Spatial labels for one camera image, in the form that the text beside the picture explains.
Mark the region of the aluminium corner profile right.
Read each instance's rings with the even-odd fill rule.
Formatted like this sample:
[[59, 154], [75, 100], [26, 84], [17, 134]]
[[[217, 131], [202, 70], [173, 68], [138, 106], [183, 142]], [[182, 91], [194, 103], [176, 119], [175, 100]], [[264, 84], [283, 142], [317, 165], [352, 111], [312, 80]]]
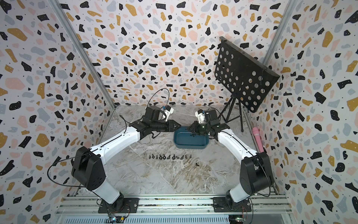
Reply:
[[281, 35], [283, 34], [287, 24], [288, 24], [288, 21], [290, 19], [290, 16], [292, 15], [293, 11], [294, 11], [294, 8], [296, 7], [296, 4], [297, 4], [297, 0], [289, 0], [288, 1], [288, 4], [283, 12], [283, 15], [282, 15], [282, 19], [278, 25], [278, 28], [277, 28], [277, 31], [273, 37], [273, 40], [271, 41], [271, 44], [268, 48], [268, 51], [264, 57], [264, 60], [263, 60], [263, 64], [266, 65], [267, 67], [269, 66], [269, 62], [272, 58], [272, 56], [274, 55], [274, 52], [278, 46], [278, 43], [281, 39]]

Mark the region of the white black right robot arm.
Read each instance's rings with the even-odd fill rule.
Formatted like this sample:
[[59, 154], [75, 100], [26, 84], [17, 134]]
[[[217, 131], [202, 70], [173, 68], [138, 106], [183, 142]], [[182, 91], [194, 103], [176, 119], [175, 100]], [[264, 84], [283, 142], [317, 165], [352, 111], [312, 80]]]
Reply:
[[221, 123], [216, 110], [198, 110], [197, 120], [189, 126], [190, 132], [212, 137], [224, 145], [240, 162], [239, 184], [228, 191], [228, 204], [240, 203], [250, 196], [270, 188], [273, 176], [269, 157], [265, 152], [257, 152], [245, 144], [226, 123]]

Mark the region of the teal plastic storage box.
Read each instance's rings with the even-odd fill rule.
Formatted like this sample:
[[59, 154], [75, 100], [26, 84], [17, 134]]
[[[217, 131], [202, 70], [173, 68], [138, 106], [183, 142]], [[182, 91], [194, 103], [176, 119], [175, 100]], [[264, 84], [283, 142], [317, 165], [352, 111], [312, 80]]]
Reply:
[[209, 144], [207, 136], [198, 135], [189, 130], [189, 126], [183, 126], [174, 132], [174, 144], [181, 149], [204, 149]]

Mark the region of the aluminium corner profile left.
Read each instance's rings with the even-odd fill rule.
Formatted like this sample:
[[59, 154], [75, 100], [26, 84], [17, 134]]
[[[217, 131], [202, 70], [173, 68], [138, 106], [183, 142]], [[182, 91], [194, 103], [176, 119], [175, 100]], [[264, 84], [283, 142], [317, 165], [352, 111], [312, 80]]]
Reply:
[[106, 102], [108, 103], [108, 105], [112, 108], [115, 109], [116, 106], [112, 101], [112, 98], [110, 97], [107, 89], [105, 88], [102, 79], [100, 78], [97, 70], [95, 69], [95, 67], [93, 66], [93, 63], [91, 61], [91, 59], [88, 56], [88, 53], [85, 51], [82, 42], [79, 40], [76, 31], [74, 30], [72, 23], [70, 22], [70, 19], [68, 18], [67, 14], [63, 11], [63, 8], [61, 7], [61, 4], [59, 1], [48, 1], [51, 8], [53, 9], [54, 13], [56, 14], [56, 16], [58, 17], [60, 23], [62, 24], [63, 28], [65, 29], [65, 31], [67, 32], [70, 40], [72, 41], [74, 47], [76, 48], [76, 50], [78, 51], [81, 59], [83, 60], [84, 64], [87, 66], [87, 68], [89, 69], [91, 75], [93, 76], [94, 80], [96, 81], [99, 89], [101, 90]]

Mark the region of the aluminium corner profile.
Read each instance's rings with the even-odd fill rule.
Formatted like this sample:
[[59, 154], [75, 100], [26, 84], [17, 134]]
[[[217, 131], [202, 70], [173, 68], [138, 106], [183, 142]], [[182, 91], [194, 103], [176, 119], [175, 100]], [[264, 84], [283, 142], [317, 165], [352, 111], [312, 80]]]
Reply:
[[294, 8], [296, 7], [296, 4], [297, 4], [297, 0], [289, 0], [288, 1], [288, 4], [283, 12], [283, 15], [282, 15], [282, 19], [278, 25], [278, 28], [277, 28], [277, 31], [273, 37], [273, 40], [271, 41], [271, 44], [268, 48], [268, 51], [264, 57], [264, 60], [263, 60], [263, 64], [266, 65], [267, 67], [269, 66], [269, 62], [272, 58], [272, 56], [274, 55], [274, 52], [278, 46], [278, 43], [281, 39], [281, 35], [283, 34], [287, 24], [288, 24], [288, 21], [290, 19], [290, 16], [292, 15], [293, 11], [294, 11]]
[[74, 47], [76, 48], [76, 50], [78, 51], [81, 59], [83, 60], [84, 64], [87, 66], [87, 68], [89, 69], [91, 75], [93, 76], [94, 80], [96, 81], [99, 89], [101, 90], [106, 102], [108, 103], [108, 105], [112, 108], [115, 109], [116, 106], [112, 101], [112, 98], [110, 97], [107, 89], [105, 88], [102, 79], [100, 78], [97, 70], [95, 69], [95, 67], [93, 66], [93, 63], [91, 61], [91, 59], [88, 56], [88, 53], [85, 51], [82, 42], [79, 40], [76, 31], [74, 30], [72, 23], [70, 22], [70, 19], [68, 18], [67, 14], [63, 11], [63, 8], [61, 7], [61, 4], [59, 1], [48, 1], [51, 8], [53, 9], [54, 13], [56, 14], [56, 16], [58, 17], [60, 23], [62, 24], [63, 28], [65, 29], [65, 31], [67, 32], [70, 40], [72, 41]]

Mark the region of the pink cylindrical bottle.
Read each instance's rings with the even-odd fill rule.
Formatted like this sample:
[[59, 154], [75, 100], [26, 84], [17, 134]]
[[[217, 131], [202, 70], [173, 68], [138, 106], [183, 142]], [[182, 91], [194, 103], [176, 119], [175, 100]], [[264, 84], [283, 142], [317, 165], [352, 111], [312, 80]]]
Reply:
[[257, 127], [253, 127], [252, 132], [253, 132], [257, 147], [259, 149], [259, 152], [260, 153], [265, 152], [262, 141], [261, 141], [259, 129]]

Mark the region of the black music stand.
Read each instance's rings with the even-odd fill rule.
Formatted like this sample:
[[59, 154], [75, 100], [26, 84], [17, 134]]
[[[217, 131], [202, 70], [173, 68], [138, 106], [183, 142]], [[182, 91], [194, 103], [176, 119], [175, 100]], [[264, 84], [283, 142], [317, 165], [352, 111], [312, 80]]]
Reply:
[[230, 118], [236, 102], [240, 113], [243, 106], [251, 113], [257, 112], [280, 76], [228, 39], [221, 36], [220, 41], [214, 76], [229, 91], [231, 98], [219, 117], [225, 123], [237, 118], [242, 122], [242, 114]]

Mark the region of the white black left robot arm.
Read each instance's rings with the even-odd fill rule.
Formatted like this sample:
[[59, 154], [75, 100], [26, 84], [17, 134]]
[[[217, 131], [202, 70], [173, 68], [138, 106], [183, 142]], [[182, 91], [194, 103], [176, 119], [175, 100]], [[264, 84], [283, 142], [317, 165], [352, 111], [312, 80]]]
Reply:
[[91, 148], [78, 149], [71, 175], [110, 207], [121, 207], [122, 195], [110, 184], [104, 165], [126, 147], [154, 132], [172, 133], [178, 130], [181, 125], [169, 119], [173, 112], [174, 108], [171, 106], [147, 106], [142, 118], [127, 124], [119, 134]]

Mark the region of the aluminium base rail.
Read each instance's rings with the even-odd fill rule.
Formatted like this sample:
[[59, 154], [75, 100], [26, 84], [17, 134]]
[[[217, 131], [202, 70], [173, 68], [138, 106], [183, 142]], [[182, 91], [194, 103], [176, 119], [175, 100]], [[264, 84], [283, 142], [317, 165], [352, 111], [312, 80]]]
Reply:
[[294, 224], [283, 195], [252, 196], [237, 209], [223, 195], [129, 195], [124, 208], [108, 215], [92, 196], [66, 197], [56, 224]]

